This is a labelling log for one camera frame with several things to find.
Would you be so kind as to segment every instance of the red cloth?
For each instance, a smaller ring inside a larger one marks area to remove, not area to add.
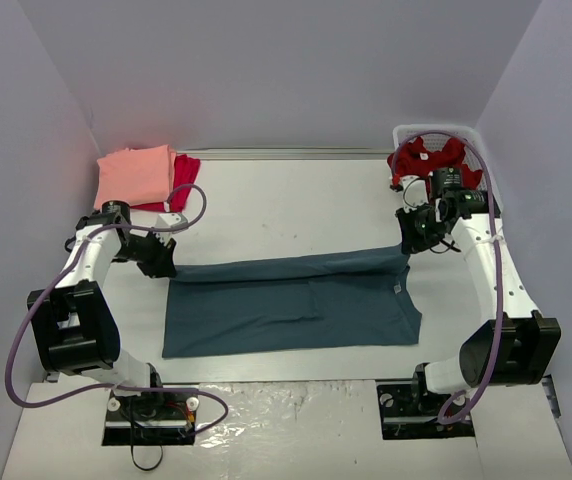
[[[422,153],[428,155],[427,160],[421,159]],[[393,161],[393,155],[394,153],[391,153],[388,157],[389,167]],[[401,177],[405,175],[428,178],[428,174],[437,168],[459,167],[462,170],[464,188],[474,190],[479,186],[483,172],[468,168],[468,165],[464,163],[465,156],[464,144],[456,138],[448,139],[441,151],[429,152],[424,147],[424,140],[419,137],[413,142],[408,142],[399,152],[393,175],[393,186],[399,185]]]
[[[175,178],[173,180],[173,189],[185,183],[195,183],[201,160],[197,158],[190,158],[188,155],[177,155],[175,157]],[[186,206],[190,189],[186,188],[177,193],[170,201],[171,212],[181,212]],[[164,203],[144,203],[142,205],[135,205],[132,208],[138,210],[148,210],[150,212],[165,212]]]

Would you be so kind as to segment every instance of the white plastic basket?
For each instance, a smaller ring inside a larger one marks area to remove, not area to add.
[[[479,154],[482,156],[484,161],[486,162],[486,166],[488,167],[488,172],[490,173],[491,182],[493,182],[493,194],[495,199],[497,200],[497,204],[501,211],[504,210],[504,204],[499,196],[499,189],[497,188],[497,182],[495,181],[495,177],[493,172],[491,171],[488,155],[486,154],[486,149],[484,148],[484,143],[482,142],[482,137],[477,133],[476,130],[470,127],[464,127],[462,125],[449,125],[449,124],[421,124],[415,123],[412,125],[397,125],[393,129],[393,142],[395,144],[395,148],[399,147],[399,144],[406,140],[408,137],[415,135],[419,132],[424,130],[445,130],[446,132],[453,133],[458,135],[462,138],[465,138],[473,146],[477,149]],[[448,137],[446,135],[423,135],[422,138],[424,139],[424,146],[429,151],[441,150],[446,142],[448,141]],[[477,159],[473,156],[472,153],[466,149],[466,157],[464,157],[464,163],[469,166],[471,170],[480,170],[482,167],[477,161]],[[487,183],[486,177],[482,177],[482,181],[479,182],[479,186],[477,190],[486,190]]]

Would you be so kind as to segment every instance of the gray wall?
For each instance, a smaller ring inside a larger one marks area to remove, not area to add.
[[[572,2],[543,2],[477,127],[522,279],[562,323],[553,377],[572,458]]]
[[[474,125],[540,0],[20,0],[104,151]]]
[[[97,151],[84,118],[20,6],[0,0],[0,475],[20,409],[7,398],[3,371],[26,296],[65,260],[62,241],[91,204]],[[38,379],[31,338],[16,384]]]

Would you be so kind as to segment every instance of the blue cloth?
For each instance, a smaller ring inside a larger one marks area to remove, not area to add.
[[[162,356],[416,344],[408,258],[396,246],[177,266]]]

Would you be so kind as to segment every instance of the garment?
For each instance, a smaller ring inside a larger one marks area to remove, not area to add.
[[[163,202],[172,185],[174,152],[168,145],[141,150],[119,150],[97,160],[99,188],[95,208],[121,200],[130,205]]]
[[[175,157],[174,166],[174,180],[173,189],[184,185],[186,183],[195,183],[197,179],[197,174],[199,173],[199,168],[201,166],[201,161],[196,158],[191,158],[188,155],[178,155]],[[190,189],[184,189],[178,192],[170,202],[171,212],[181,212],[186,206],[186,201],[188,200],[188,195],[190,194]],[[133,205],[132,208],[137,208],[139,210],[148,210],[151,212],[165,212],[164,202],[156,203],[145,203],[142,205]]]
[[[396,246],[178,266],[162,356],[416,344],[421,313],[406,290],[408,258]]]
[[[393,161],[394,153],[388,157],[388,166]],[[412,142],[408,142],[402,147],[395,164],[393,175],[393,186],[399,185],[401,177],[405,175],[417,175],[421,178],[428,178],[428,174],[437,168],[459,167],[462,170],[462,181],[465,188],[471,190],[479,186],[483,172],[481,170],[471,170],[464,162],[466,151],[464,144],[456,138],[450,138],[441,151],[429,152],[424,147],[424,140],[419,137]]]

